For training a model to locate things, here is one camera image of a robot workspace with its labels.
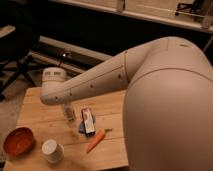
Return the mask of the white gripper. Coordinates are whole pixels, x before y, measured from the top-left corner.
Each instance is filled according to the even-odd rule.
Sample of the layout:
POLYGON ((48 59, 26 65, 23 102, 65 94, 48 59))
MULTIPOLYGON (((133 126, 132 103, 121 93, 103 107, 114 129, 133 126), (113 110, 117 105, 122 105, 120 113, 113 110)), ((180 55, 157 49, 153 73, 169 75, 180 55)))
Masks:
POLYGON ((67 73, 59 67, 48 67, 42 74, 43 92, 52 92, 58 90, 61 85, 67 80, 67 73))

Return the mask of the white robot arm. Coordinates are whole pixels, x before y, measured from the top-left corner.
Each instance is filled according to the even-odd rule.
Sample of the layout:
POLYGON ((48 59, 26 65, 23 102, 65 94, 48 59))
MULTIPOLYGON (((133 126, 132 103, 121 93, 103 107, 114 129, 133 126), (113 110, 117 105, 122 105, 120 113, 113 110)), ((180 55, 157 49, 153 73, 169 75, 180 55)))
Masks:
POLYGON ((125 50, 68 80, 43 71, 46 105, 123 90, 123 130, 130 171, 213 171, 213 65, 180 37, 125 50))

